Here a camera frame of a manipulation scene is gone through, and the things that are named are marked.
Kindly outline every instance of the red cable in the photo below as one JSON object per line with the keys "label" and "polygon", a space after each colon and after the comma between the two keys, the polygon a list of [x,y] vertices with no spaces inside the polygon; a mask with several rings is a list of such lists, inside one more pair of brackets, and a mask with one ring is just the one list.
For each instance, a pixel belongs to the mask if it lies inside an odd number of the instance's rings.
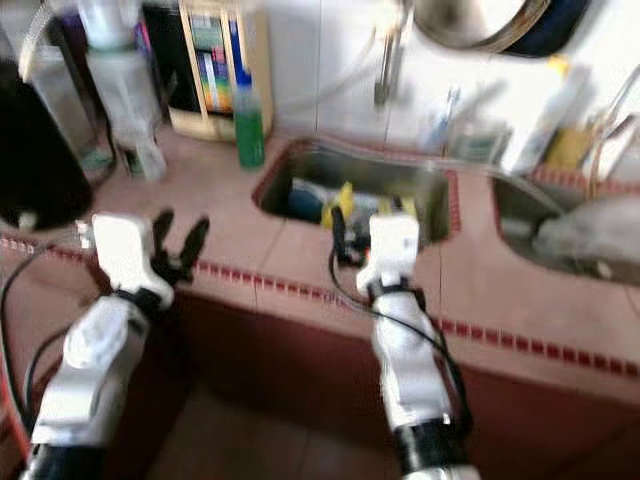
{"label": "red cable", "polygon": [[29,452],[31,451],[31,441],[29,440],[29,435],[27,435],[27,431],[22,425],[18,413],[14,410],[9,399],[9,386],[7,385],[7,379],[4,375],[0,375],[2,379],[2,398],[7,400],[5,405],[9,412],[9,423],[11,425],[11,430],[13,430],[13,438],[16,442],[18,442],[18,448],[20,449],[20,454],[22,458],[26,461],[29,458]]}

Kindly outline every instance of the sink basin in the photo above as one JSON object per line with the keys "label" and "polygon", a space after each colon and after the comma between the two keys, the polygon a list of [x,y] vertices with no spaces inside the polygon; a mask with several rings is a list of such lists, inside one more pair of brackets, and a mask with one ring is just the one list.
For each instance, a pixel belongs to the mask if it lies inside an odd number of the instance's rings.
{"label": "sink basin", "polygon": [[413,161],[394,160],[392,154],[356,153],[329,142],[303,139],[293,142],[276,161],[254,200],[267,213],[300,220],[289,203],[294,179],[335,191],[350,182],[357,193],[410,197],[415,199],[424,245],[449,235],[450,176]]}
{"label": "sink basin", "polygon": [[[581,259],[578,262],[537,251],[532,242],[538,227],[543,221],[558,217],[558,213],[506,180],[495,179],[493,182],[498,228],[503,240],[516,254],[552,270],[640,285],[640,269],[635,265],[600,259]],[[564,211],[571,211],[584,203],[584,192],[581,190],[551,184],[537,187]]]}

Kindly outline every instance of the countertop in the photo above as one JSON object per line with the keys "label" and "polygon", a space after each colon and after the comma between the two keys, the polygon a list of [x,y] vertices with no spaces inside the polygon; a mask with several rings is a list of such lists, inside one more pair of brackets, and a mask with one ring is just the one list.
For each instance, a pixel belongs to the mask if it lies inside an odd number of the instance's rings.
{"label": "countertop", "polygon": [[[173,249],[206,214],[211,230],[195,282],[182,288],[368,340],[372,318],[349,310],[333,292],[326,269],[330,233],[271,216],[252,200],[292,139],[273,133],[267,165],[247,172],[233,145],[164,128],[158,140],[167,177],[146,184],[118,168],[98,190],[92,211],[153,218],[170,206],[176,216],[167,245]],[[490,179],[458,173],[452,186],[456,228],[420,253],[415,280],[453,354],[478,369],[640,405],[640,289],[553,272],[518,257],[498,232]],[[9,232],[0,246],[20,250],[54,233],[22,239]],[[81,268],[73,255],[56,259]],[[352,275],[341,278],[353,281]]]}

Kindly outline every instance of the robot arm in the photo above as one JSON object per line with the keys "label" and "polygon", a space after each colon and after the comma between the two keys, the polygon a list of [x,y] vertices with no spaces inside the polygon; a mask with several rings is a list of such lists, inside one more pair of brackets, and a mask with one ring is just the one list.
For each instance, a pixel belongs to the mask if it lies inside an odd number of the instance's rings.
{"label": "robot arm", "polygon": [[154,316],[171,305],[173,285],[189,280],[208,232],[208,220],[202,220],[180,257],[169,257],[161,245],[171,219],[172,214],[163,214],[152,231],[137,217],[94,216],[98,261],[114,293],[101,297],[66,336],[62,365],[42,399],[23,479],[100,477]]}
{"label": "robot arm", "polygon": [[[344,238],[340,217],[339,209],[334,211],[334,238]],[[455,377],[457,387],[464,388],[459,371],[448,358],[449,375],[443,374],[436,358],[448,357],[446,343],[419,301],[424,298],[422,292],[409,286],[418,253],[419,224],[401,212],[374,215],[369,231],[368,262],[356,283],[359,292],[370,298],[376,315],[373,347],[381,365],[382,397],[403,478],[479,480],[464,449],[470,418],[463,408],[460,420],[456,419],[447,390],[448,380],[456,383]],[[344,253],[335,252],[335,256],[349,264],[353,255]],[[466,407],[466,399],[460,400]]]}

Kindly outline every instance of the dish soap bottle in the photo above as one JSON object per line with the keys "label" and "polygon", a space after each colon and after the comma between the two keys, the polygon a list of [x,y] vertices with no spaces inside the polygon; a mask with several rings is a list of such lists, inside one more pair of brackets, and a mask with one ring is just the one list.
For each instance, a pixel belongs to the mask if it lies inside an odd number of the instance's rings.
{"label": "dish soap bottle", "polygon": [[238,79],[233,96],[233,121],[240,165],[247,170],[261,167],[264,165],[262,109],[250,76]]}

